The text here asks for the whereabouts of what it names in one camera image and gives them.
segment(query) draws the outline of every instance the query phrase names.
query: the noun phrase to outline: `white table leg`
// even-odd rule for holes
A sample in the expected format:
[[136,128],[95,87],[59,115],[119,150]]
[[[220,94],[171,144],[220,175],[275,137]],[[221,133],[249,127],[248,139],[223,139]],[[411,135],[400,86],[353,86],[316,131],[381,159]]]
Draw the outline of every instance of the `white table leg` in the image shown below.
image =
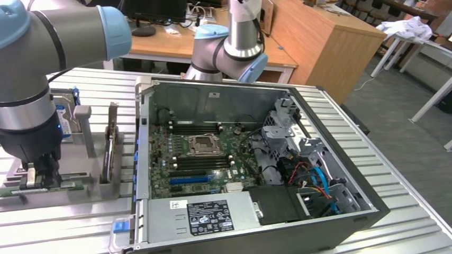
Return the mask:
[[397,50],[397,52],[396,52],[396,54],[393,56],[393,58],[391,59],[391,61],[387,64],[387,66],[384,67],[385,70],[389,70],[391,67],[395,65],[395,62],[397,61],[400,54],[405,51],[407,46],[408,46],[408,42],[404,41],[403,44],[401,44],[401,47],[399,48],[399,50]]
[[423,108],[417,111],[416,115],[412,117],[411,121],[413,123],[419,121],[419,119],[423,117],[427,111],[444,98],[444,96],[451,92],[451,90],[452,90],[452,78],[445,82],[440,90],[436,92],[433,97],[429,99]]
[[411,64],[412,59],[419,55],[419,52],[421,52],[421,49],[424,48],[424,44],[419,45],[417,49],[412,53],[411,57],[408,58],[405,64],[403,65],[400,72],[404,72],[407,70],[408,65]]
[[391,47],[389,47],[389,49],[388,49],[388,51],[387,51],[387,53],[384,54],[384,56],[383,56],[383,58],[381,58],[381,61],[379,62],[379,64],[377,64],[376,67],[375,67],[375,70],[373,70],[373,72],[372,72],[372,74],[371,74],[371,77],[372,77],[372,78],[375,78],[375,77],[379,75],[380,70],[381,70],[381,67],[383,67],[384,63],[387,62],[387,60],[388,60],[391,54],[393,53],[393,51],[395,51],[395,49],[396,49],[396,46],[397,46],[399,42],[400,42],[400,39],[396,38],[395,41],[393,41],[393,43],[392,43],[392,45],[391,45]]
[[285,68],[284,71],[281,72],[280,78],[277,80],[277,83],[281,84],[288,84],[289,83],[289,79],[293,73],[293,68]]
[[452,140],[445,144],[444,148],[448,152],[452,152]]
[[115,70],[113,59],[109,61],[104,61],[104,70]]

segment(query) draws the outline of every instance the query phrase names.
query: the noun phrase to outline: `blue latch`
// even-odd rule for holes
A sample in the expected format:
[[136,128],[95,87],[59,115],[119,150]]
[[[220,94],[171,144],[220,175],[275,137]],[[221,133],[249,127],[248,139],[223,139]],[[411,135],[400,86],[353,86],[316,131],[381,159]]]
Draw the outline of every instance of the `blue latch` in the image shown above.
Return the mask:
[[117,221],[113,225],[113,233],[125,233],[129,231],[129,222],[128,221]]

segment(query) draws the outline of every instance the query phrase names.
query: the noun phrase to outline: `motherboard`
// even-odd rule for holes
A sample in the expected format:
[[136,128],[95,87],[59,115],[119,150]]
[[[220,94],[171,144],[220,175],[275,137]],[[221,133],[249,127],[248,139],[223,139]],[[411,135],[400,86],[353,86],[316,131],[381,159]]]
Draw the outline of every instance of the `motherboard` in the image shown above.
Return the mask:
[[151,196],[168,198],[241,191],[259,185],[249,131],[239,124],[149,127]]

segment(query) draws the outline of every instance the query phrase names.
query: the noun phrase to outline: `gray floor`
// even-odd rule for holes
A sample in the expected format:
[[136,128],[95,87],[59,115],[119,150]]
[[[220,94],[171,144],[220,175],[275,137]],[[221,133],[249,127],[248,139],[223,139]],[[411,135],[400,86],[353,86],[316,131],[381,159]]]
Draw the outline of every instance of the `gray floor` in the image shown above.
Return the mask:
[[[380,58],[373,58],[356,88],[371,79]],[[368,135],[405,179],[452,225],[452,115],[436,107],[417,124],[408,121],[432,93],[397,70],[383,71],[360,91],[352,91],[345,106],[371,130]]]

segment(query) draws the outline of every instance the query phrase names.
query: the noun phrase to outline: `wooden cabinet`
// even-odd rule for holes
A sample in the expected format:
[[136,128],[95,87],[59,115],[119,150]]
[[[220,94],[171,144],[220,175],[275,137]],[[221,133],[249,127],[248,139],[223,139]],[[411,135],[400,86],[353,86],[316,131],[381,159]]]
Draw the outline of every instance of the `wooden cabinet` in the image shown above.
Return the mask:
[[385,38],[355,16],[309,7],[301,0],[273,0],[272,38],[299,67],[289,84],[323,86],[341,104]]

